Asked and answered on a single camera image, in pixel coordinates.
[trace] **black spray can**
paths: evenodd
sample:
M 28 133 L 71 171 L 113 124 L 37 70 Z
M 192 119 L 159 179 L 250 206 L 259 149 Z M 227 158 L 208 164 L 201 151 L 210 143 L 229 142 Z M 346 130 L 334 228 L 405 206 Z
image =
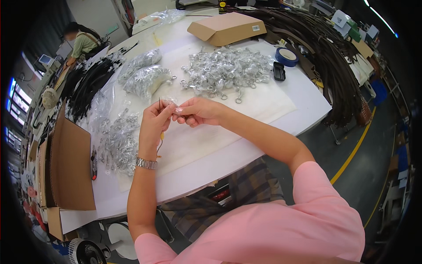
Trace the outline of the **black spray can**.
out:
M 226 0 L 218 0 L 218 13 L 225 14 L 227 12 L 226 8 Z

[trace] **pile of leather straps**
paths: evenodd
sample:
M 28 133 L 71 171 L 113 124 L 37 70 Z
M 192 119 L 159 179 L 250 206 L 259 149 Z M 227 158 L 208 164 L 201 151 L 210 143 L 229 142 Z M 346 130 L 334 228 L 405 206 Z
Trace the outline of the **pile of leather straps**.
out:
M 286 48 L 299 58 L 299 64 L 309 79 L 321 78 L 323 95 L 333 109 L 323 120 L 325 125 L 346 126 L 355 117 L 359 125 L 371 120 L 368 103 L 361 97 L 359 84 L 344 57 L 354 61 L 356 47 L 343 39 L 328 19 L 299 9 L 258 7 L 257 10 L 228 8 L 228 12 L 245 14 L 264 22 L 265 40 L 278 44 L 286 41 Z M 295 47 L 305 46 L 310 54 L 304 57 Z
M 60 97 L 69 101 L 70 116 L 73 116 L 71 121 L 76 122 L 87 116 L 92 98 L 114 74 L 113 64 L 120 65 L 121 62 L 103 58 L 87 71 L 81 67 L 69 74 Z

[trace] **silver wristwatch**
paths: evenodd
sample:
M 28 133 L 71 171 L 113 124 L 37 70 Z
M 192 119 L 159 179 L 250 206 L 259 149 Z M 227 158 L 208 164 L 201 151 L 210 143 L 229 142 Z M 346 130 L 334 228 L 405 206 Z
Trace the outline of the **silver wristwatch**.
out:
M 140 157 L 136 159 L 135 162 L 136 166 L 146 168 L 146 169 L 156 169 L 157 168 L 157 162 L 156 161 L 146 161 Z

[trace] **window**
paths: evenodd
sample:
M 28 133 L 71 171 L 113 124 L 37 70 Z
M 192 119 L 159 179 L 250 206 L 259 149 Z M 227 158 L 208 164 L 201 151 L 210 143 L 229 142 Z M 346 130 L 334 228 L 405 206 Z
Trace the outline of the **window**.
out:
M 6 99 L 6 108 L 10 115 L 13 116 L 21 125 L 25 124 L 25 116 L 29 110 L 32 99 L 29 97 L 24 90 L 16 83 L 15 79 L 12 78 L 9 98 Z
M 22 140 L 15 135 L 11 130 L 9 130 L 7 127 L 5 128 L 6 132 L 6 142 L 11 145 L 14 149 L 16 149 L 17 152 L 20 152 L 21 148 L 21 142 Z
M 32 72 L 38 77 L 38 79 L 42 79 L 43 78 L 43 76 L 44 76 L 44 73 L 43 72 L 41 72 L 41 71 L 36 71 L 35 69 L 34 69 L 34 66 L 31 64 L 31 62 L 29 62 L 29 60 L 28 60 L 28 58 L 26 57 L 26 55 L 25 55 L 25 53 L 24 52 L 22 52 L 21 53 L 21 55 L 22 55 L 22 58 L 24 58 L 24 61 L 26 62 L 26 64 L 28 65 L 28 67 L 32 70 Z

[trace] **green box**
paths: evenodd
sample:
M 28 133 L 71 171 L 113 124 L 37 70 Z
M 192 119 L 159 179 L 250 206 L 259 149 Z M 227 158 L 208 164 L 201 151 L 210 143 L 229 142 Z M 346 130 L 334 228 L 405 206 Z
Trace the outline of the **green box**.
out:
M 357 24 L 356 24 L 356 22 L 355 21 L 353 21 L 353 19 L 349 19 L 349 20 L 347 20 L 347 23 L 352 27 L 352 28 L 354 28 L 354 29 L 356 29 L 356 30 L 358 30 L 357 29 Z
M 356 42 L 360 42 L 360 40 L 362 39 L 362 36 L 360 35 L 359 31 L 354 28 L 351 28 L 349 30 L 349 36 Z

